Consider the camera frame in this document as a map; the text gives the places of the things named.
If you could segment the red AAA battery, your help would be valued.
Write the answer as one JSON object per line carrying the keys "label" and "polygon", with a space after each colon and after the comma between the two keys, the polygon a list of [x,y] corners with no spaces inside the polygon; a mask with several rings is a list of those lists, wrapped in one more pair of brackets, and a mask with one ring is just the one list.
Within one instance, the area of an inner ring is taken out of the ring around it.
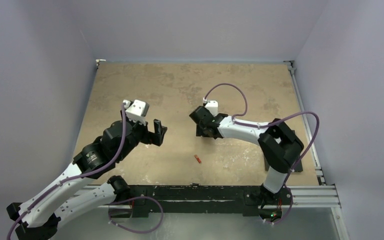
{"label": "red AAA battery", "polygon": [[197,160],[197,162],[199,163],[199,164],[201,164],[202,163],[202,161],[201,161],[201,159],[199,158],[199,156],[198,155],[194,155],[194,157],[195,157],[195,159]]}

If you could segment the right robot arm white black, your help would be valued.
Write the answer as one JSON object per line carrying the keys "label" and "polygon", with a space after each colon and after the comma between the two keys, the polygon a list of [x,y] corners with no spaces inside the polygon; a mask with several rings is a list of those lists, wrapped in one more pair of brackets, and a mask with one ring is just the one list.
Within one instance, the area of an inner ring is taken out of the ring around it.
{"label": "right robot arm white black", "polygon": [[285,122],[278,118],[262,123],[236,121],[225,113],[214,115],[205,106],[198,106],[189,117],[196,124],[198,137],[236,139],[259,146],[269,165],[260,196],[268,204],[280,198],[280,190],[304,149],[302,141]]}

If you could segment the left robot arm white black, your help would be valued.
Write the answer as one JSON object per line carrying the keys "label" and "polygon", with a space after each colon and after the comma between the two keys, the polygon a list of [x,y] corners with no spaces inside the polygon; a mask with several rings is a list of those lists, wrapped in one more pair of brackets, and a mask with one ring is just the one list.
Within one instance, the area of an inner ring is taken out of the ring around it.
{"label": "left robot arm white black", "polygon": [[168,130],[160,120],[153,121],[154,132],[148,124],[128,117],[115,121],[91,144],[86,145],[72,163],[50,185],[30,200],[13,202],[7,206],[8,216],[14,221],[7,239],[15,233],[20,240],[49,240],[68,222],[102,205],[139,204],[152,197],[133,193],[120,175],[74,196],[104,173],[112,170],[138,144],[161,146]]}

